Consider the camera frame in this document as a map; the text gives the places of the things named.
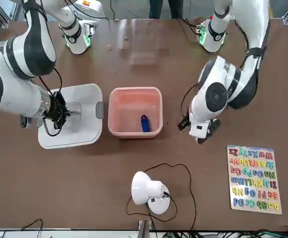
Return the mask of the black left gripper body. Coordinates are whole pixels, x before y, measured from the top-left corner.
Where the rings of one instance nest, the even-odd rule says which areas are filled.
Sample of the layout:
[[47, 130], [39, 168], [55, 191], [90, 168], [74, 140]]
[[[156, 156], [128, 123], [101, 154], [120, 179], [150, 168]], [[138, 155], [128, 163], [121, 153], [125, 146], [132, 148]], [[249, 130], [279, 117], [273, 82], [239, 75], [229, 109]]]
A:
[[212, 119], [208, 125], [205, 138], [199, 138], [198, 143], [203, 144], [205, 141], [207, 141], [217, 131], [219, 127], [220, 127], [220, 120]]

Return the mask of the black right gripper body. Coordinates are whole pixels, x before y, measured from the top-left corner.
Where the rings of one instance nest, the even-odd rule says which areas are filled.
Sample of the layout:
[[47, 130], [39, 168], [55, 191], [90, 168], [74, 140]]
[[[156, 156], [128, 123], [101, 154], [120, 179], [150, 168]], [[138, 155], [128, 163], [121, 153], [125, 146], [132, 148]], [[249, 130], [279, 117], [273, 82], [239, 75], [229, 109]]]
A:
[[47, 119], [54, 124], [54, 129], [61, 129], [66, 122], [66, 102], [59, 91], [50, 96], [50, 108], [47, 112]]

